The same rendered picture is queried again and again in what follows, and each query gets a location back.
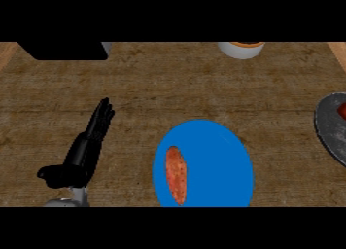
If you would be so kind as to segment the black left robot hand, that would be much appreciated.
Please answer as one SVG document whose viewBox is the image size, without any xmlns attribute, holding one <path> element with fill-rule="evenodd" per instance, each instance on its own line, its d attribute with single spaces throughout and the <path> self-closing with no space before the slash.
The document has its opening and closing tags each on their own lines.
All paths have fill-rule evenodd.
<svg viewBox="0 0 346 249">
<path fill-rule="evenodd" d="M 103 98 L 94 109 L 85 131 L 73 140 L 63 163 L 42 166 L 36 172 L 36 177 L 45 181 L 48 188 L 86 186 L 95 171 L 101 143 L 113 116 L 115 110 L 109 98 Z"/>
</svg>

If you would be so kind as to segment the blue plate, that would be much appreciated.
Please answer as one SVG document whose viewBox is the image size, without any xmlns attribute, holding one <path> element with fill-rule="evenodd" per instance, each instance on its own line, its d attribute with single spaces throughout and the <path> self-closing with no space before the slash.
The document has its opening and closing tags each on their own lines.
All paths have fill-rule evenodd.
<svg viewBox="0 0 346 249">
<path fill-rule="evenodd" d="M 172 199 L 166 180 L 166 151 L 178 148 L 185 162 L 185 201 Z M 230 129 L 209 120 L 190 120 L 163 136 L 151 164 L 154 195 L 163 207 L 246 207 L 255 176 L 243 144 Z"/>
</svg>

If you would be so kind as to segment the dark grey pan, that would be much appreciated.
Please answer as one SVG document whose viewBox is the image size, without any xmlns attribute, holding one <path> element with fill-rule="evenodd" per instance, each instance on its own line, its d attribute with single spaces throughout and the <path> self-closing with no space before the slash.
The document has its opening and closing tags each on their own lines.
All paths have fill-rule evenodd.
<svg viewBox="0 0 346 249">
<path fill-rule="evenodd" d="M 314 110 L 314 129 L 319 141 L 346 167 L 346 120 L 338 114 L 338 108 L 346 103 L 346 92 L 326 95 Z"/>
</svg>

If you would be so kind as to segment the black appliance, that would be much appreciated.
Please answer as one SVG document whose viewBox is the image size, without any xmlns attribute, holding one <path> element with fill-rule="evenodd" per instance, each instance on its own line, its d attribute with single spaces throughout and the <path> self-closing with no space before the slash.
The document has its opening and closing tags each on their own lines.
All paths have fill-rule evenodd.
<svg viewBox="0 0 346 249">
<path fill-rule="evenodd" d="M 36 60 L 106 60 L 110 42 L 18 42 Z"/>
</svg>

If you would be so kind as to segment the white cup with orange rim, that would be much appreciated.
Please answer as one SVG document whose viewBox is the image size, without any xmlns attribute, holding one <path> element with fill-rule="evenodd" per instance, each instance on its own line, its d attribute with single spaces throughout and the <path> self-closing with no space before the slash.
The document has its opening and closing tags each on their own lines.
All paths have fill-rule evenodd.
<svg viewBox="0 0 346 249">
<path fill-rule="evenodd" d="M 249 59 L 259 54 L 264 44 L 264 42 L 218 42 L 218 48 L 228 57 Z"/>
</svg>

